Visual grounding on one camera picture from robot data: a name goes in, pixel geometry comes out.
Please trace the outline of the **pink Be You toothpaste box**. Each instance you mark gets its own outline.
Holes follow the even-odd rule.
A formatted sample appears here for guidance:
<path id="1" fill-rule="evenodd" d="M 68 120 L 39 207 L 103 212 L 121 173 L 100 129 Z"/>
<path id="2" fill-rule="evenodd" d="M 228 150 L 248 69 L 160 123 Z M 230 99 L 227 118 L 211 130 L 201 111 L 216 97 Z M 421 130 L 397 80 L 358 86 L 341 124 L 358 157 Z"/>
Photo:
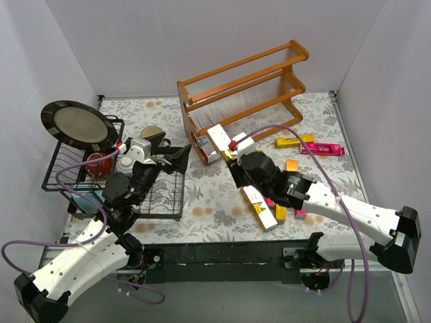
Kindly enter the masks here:
<path id="1" fill-rule="evenodd" d="M 345 154 L 345 148 L 334 143 L 306 143 L 305 145 L 301 145 L 301 155 L 308 155 L 310 151 L 313 155 L 321 156 L 338 157 Z"/>

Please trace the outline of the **silver red R&O box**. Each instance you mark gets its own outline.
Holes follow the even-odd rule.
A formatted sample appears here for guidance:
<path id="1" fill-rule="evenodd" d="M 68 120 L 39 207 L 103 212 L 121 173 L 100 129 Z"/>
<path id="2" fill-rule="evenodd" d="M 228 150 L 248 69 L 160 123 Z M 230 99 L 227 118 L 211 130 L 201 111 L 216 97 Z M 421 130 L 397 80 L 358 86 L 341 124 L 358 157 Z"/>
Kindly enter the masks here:
<path id="1" fill-rule="evenodd" d="M 210 149 L 201 149 L 203 153 L 203 163 L 210 164 L 221 158 L 220 154 L 213 148 Z"/>

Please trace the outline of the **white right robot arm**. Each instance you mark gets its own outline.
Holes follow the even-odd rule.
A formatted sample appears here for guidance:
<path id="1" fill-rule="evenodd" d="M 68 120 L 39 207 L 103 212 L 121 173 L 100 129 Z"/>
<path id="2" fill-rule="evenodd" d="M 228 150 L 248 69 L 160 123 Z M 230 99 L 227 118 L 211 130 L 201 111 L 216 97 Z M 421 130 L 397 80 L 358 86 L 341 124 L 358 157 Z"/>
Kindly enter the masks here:
<path id="1" fill-rule="evenodd" d="M 225 151 L 223 156 L 237 187 L 252 186 L 278 205 L 322 215 L 353 229 L 352 238 L 312 234 L 302 251 L 310 266 L 366 257 L 397 273 L 413 273 L 422 237 L 415 209 L 386 209 L 341 196 L 310 176 L 280 170 L 260 151 L 241 157 Z"/>

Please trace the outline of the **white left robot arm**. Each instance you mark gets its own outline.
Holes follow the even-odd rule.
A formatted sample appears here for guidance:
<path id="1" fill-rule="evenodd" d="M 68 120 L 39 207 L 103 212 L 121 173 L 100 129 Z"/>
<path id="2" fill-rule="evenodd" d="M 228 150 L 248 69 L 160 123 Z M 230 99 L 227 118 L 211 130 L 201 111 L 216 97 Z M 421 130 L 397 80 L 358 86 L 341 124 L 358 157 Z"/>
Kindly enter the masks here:
<path id="1" fill-rule="evenodd" d="M 163 147 L 164 133 L 148 139 L 129 138 L 97 163 L 119 155 L 129 160 L 127 173 L 112 172 L 95 202 L 97 213 L 87 227 L 48 264 L 22 273 L 13 282 L 17 299 L 35 322 L 60 322 L 69 306 L 117 269 L 139 269 L 150 262 L 144 245 L 128 231 L 161 172 L 185 174 L 191 145 Z"/>

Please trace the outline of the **silver gold R&O box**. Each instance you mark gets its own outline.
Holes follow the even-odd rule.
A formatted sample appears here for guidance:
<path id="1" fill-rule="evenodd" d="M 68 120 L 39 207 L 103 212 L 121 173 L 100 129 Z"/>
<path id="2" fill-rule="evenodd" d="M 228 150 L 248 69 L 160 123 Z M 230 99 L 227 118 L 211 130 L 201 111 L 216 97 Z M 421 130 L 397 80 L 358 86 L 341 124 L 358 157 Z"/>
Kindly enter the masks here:
<path id="1" fill-rule="evenodd" d="M 236 159 L 236 153 L 229 147 L 231 138 L 229 138 L 222 125 L 217 124 L 209 128 L 207 136 L 221 158 L 225 161 Z"/>

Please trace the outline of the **white gold R&O box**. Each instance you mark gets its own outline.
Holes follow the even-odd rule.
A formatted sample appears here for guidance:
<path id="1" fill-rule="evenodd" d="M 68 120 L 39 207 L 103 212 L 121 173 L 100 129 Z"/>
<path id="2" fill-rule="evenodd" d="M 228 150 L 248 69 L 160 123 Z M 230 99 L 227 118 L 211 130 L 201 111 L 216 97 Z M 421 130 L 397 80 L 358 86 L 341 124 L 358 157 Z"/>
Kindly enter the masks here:
<path id="1" fill-rule="evenodd" d="M 277 226 L 277 221 L 261 193 L 253 186 L 245 186 L 241 191 L 251 206 L 255 218 L 263 231 L 269 231 Z"/>

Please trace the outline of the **yellow Be You toothpaste box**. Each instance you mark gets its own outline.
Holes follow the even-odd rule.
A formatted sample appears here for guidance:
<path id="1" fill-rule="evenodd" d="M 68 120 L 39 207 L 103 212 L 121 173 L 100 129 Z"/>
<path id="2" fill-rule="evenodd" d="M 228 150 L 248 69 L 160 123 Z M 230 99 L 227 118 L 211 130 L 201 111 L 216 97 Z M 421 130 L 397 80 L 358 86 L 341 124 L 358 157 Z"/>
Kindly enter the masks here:
<path id="1" fill-rule="evenodd" d="M 275 220 L 280 224 L 286 221 L 287 209 L 281 205 L 275 205 Z"/>

